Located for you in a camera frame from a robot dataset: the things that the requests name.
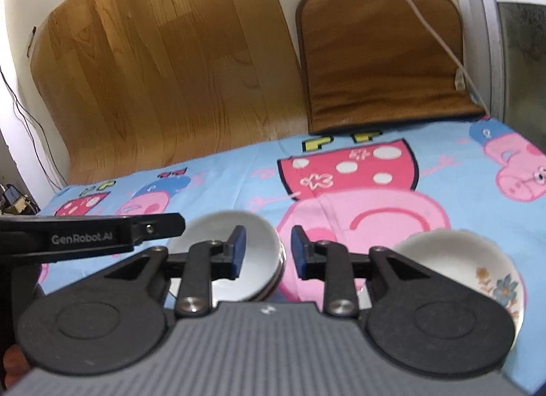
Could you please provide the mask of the wood pattern vinyl sheet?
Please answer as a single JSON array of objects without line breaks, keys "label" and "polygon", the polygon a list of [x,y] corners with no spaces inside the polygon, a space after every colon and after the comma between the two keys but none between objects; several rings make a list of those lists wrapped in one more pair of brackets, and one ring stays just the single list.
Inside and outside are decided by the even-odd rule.
[{"label": "wood pattern vinyl sheet", "polygon": [[307,130],[278,0],[65,0],[38,29],[30,72],[72,184]]}]

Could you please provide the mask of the white floral plate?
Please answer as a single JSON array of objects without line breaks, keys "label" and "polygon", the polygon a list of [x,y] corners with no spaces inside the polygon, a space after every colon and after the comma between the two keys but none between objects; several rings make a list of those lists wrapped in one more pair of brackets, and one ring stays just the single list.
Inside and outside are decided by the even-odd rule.
[{"label": "white floral plate", "polygon": [[392,250],[493,299],[524,323],[525,283],[512,258],[495,242],[465,229],[416,233]]}]

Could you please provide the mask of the small white bowl pink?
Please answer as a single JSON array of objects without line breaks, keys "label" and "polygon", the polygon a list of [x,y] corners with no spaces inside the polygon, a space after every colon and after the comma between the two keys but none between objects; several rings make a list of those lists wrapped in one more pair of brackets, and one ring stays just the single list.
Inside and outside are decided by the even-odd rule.
[{"label": "small white bowl pink", "polygon": [[236,280],[212,283],[212,302],[260,302],[278,288],[285,269],[286,252],[276,230],[264,218],[246,211],[221,211],[187,224],[182,236],[167,244],[173,254],[186,253],[192,245],[209,240],[226,241],[236,226],[246,229],[243,266]]}]

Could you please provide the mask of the brown cushion pad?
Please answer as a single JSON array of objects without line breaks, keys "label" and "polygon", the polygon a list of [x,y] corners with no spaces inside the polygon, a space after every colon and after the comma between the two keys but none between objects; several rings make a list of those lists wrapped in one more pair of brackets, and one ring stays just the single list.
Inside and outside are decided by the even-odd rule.
[{"label": "brown cushion pad", "polygon": [[483,114],[456,88],[451,0],[302,0],[296,25],[310,132]]}]

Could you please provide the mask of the frosted glass sliding door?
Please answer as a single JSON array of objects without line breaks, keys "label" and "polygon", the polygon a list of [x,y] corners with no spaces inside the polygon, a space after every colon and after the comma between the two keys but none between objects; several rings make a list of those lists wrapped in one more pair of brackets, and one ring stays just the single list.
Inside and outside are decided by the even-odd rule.
[{"label": "frosted glass sliding door", "polygon": [[545,147],[545,0],[457,0],[464,63],[494,118]]}]

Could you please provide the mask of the blue Peppa Pig blanket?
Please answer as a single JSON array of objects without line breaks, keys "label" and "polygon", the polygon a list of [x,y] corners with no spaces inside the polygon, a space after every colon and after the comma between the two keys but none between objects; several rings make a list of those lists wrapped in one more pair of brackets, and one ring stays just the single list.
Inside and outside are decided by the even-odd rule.
[{"label": "blue Peppa Pig blanket", "polygon": [[178,212],[187,222],[253,212],[281,236],[294,226],[354,253],[434,229],[465,229],[512,258],[524,323],[505,372],[528,392],[545,382],[545,154],[493,118],[429,122],[361,135],[253,144],[164,169],[73,184],[47,216]]}]

